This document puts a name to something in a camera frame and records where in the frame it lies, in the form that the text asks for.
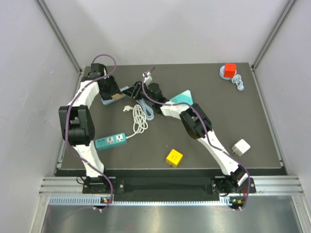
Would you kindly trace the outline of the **teal rectangular power strip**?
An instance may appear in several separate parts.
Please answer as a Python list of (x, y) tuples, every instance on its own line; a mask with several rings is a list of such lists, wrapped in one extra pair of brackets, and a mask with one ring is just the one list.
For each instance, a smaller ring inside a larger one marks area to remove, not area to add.
[(95, 148), (97, 150), (105, 150), (108, 148), (116, 147), (127, 142), (125, 133), (119, 133), (112, 136), (100, 138), (95, 140)]

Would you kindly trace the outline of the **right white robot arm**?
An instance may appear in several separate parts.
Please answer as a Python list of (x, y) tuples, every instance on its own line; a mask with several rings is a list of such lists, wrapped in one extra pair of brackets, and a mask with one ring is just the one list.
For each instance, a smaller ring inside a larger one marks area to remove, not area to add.
[(218, 163), (223, 175), (228, 178), (226, 184), (230, 191), (238, 192), (244, 187), (245, 181), (250, 182), (249, 172), (226, 151), (199, 104), (170, 101), (163, 96), (157, 83), (145, 85), (137, 81), (122, 93), (135, 100), (150, 101), (152, 109), (157, 114), (181, 120), (188, 135), (201, 143)]

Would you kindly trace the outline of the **light blue power strip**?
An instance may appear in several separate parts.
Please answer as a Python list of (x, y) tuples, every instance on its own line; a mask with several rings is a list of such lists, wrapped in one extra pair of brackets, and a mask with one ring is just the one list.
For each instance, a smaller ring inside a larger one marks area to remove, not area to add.
[[(127, 90), (127, 89), (129, 89), (129, 86), (125, 86), (125, 87), (121, 88), (120, 91), (123, 92), (123, 91), (125, 91), (125, 90)], [(112, 104), (112, 103), (114, 103), (114, 102), (116, 102), (116, 101), (119, 101), (119, 100), (123, 99), (124, 97), (126, 97), (126, 95), (125, 95), (125, 94), (122, 94), (121, 97), (118, 98), (117, 100), (114, 100), (114, 99), (111, 99), (111, 100), (102, 100), (102, 103), (103, 103), (103, 105), (109, 105), (109, 104)]]

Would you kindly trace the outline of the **white cube adapter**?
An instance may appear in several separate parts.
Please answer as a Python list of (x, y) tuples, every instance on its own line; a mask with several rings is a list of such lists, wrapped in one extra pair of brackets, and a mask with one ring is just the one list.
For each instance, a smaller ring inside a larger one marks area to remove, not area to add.
[(251, 146), (244, 139), (241, 139), (233, 145), (232, 151), (235, 155), (242, 156), (249, 151), (250, 148)]

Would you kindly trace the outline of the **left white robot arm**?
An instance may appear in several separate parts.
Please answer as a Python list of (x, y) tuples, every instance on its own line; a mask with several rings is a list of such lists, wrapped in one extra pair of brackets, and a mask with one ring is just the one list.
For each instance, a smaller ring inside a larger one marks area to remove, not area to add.
[(105, 65), (92, 63), (90, 71), (81, 79), (74, 98), (58, 110), (62, 137), (67, 149), (73, 147), (86, 169), (85, 186), (94, 186), (99, 192), (110, 188), (110, 180), (105, 176), (105, 167), (100, 161), (95, 144), (95, 126), (90, 107), (97, 95), (103, 101), (118, 100), (121, 90)]

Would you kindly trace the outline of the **beige orange cube adapter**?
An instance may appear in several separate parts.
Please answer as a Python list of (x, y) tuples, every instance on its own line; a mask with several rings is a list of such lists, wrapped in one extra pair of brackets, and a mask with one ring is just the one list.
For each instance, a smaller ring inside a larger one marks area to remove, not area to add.
[(111, 96), (112, 100), (119, 100), (123, 97), (122, 93), (115, 93), (114, 95)]

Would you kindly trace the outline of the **yellow cube adapter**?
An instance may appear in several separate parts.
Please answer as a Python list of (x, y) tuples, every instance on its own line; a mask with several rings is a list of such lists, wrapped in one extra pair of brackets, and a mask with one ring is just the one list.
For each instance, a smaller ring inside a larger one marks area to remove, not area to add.
[(166, 157), (166, 163), (170, 166), (177, 168), (182, 161), (183, 154), (175, 149), (172, 149), (168, 156)]

